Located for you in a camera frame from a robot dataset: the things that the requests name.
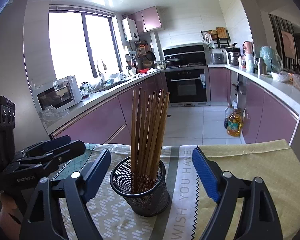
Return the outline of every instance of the microwave oven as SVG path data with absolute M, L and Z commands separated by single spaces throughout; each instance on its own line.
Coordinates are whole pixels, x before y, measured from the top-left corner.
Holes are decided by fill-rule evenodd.
M 61 112 L 79 103 L 81 95 L 75 76 L 68 76 L 36 88 L 32 98 L 38 113 L 48 106 L 54 106 Z

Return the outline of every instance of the kitchen sink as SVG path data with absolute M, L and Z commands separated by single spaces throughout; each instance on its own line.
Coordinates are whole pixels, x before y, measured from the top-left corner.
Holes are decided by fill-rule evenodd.
M 129 81 L 129 80 L 120 80 L 120 81 L 117 81 L 116 83 L 109 84 L 109 85 L 105 86 L 104 88 L 101 88 L 101 89 L 99 89 L 99 90 L 97 90 L 97 91 L 94 91 L 93 93 L 97 93 L 97 92 L 109 90 L 109 89 L 114 88 L 114 87 L 116 87 L 116 86 L 118 86 L 118 85 L 121 85 L 122 83 L 125 83 L 125 82 L 127 82 L 127 81 Z

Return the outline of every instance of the oven door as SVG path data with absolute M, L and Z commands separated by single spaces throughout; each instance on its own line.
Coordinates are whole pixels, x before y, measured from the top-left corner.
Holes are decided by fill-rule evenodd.
M 73 102 L 71 88 L 68 81 L 63 81 L 37 95 L 40 107 L 45 110 L 54 106 L 58 112 L 70 107 Z
M 170 103 L 206 102 L 207 92 L 202 76 L 203 70 L 166 73 Z

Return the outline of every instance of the tablecloth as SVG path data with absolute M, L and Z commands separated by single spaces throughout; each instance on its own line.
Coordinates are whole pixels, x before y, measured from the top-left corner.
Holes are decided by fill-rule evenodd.
M 130 146 L 90 145 L 88 162 L 98 158 L 105 148 L 111 152 L 111 165 L 95 196 L 87 203 L 92 219 L 104 239 L 167 240 L 199 239 L 216 204 L 208 198 L 192 163 L 196 146 L 162 147 L 161 160 L 166 167 L 166 184 L 172 201 L 156 217 L 135 214 L 127 202 L 111 188 L 112 169 L 130 155 Z M 274 200 L 282 226 L 283 237 L 290 240 L 300 228 L 300 163 L 285 140 L 250 144 L 200 146 L 209 160 L 237 178 L 264 179 Z M 61 211 L 69 239 L 77 239 L 65 199 Z M 241 213 L 242 199 L 237 201 L 229 233 L 233 239 Z

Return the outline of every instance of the window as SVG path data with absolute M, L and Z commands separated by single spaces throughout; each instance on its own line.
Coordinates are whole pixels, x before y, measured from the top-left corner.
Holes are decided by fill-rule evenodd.
M 121 70 L 112 19 L 84 12 L 50 12 L 49 36 L 57 79 L 74 75 L 78 86 Z

